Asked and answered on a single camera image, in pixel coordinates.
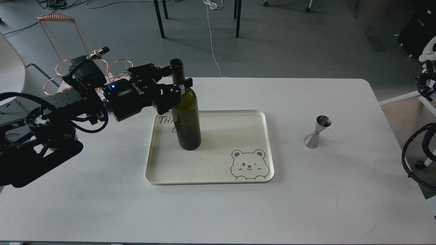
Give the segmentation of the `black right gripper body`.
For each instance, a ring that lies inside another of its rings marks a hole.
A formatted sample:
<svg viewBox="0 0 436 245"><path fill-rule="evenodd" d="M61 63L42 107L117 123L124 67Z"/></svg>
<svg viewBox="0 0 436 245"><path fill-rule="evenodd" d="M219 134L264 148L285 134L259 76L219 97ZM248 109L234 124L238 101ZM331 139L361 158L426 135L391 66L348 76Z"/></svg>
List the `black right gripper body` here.
<svg viewBox="0 0 436 245"><path fill-rule="evenodd" d="M430 86L427 85L428 80L436 80L434 71L425 71L420 76L417 76L415 78L417 91L422 97L424 97L428 101L433 101L431 95L435 93L435 85L433 85L433 88L430 88Z"/></svg>

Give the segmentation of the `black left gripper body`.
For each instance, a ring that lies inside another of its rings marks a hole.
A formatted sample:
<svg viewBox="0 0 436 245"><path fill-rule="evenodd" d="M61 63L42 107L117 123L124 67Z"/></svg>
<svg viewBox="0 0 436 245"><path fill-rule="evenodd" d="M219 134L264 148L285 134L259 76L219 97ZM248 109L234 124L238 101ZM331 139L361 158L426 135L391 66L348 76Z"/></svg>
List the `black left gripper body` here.
<svg viewBox="0 0 436 245"><path fill-rule="evenodd" d="M154 64L128 68L129 79L119 79L104 86L104 98L116 121L122 121L154 107L159 115L167 113L181 102L181 95L161 96Z"/></svg>

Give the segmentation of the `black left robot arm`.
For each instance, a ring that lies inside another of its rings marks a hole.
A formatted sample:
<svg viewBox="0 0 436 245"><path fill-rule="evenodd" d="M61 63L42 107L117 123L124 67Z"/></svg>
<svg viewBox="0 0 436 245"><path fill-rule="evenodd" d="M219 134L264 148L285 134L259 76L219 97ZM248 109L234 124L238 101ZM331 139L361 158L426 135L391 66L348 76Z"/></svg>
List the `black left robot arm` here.
<svg viewBox="0 0 436 245"><path fill-rule="evenodd" d="M39 107L25 117L1 125L1 186L24 187L78 155L83 143L76 131L102 131L109 114L122 121L154 107L162 115L182 101L192 78L182 79L179 59L160 68L146 64L128 68L129 79L107 83L94 60L109 52L108 47L72 59L69 73L61 76L74 92L59 92L48 99L25 93L1 93L1 101L21 97Z"/></svg>

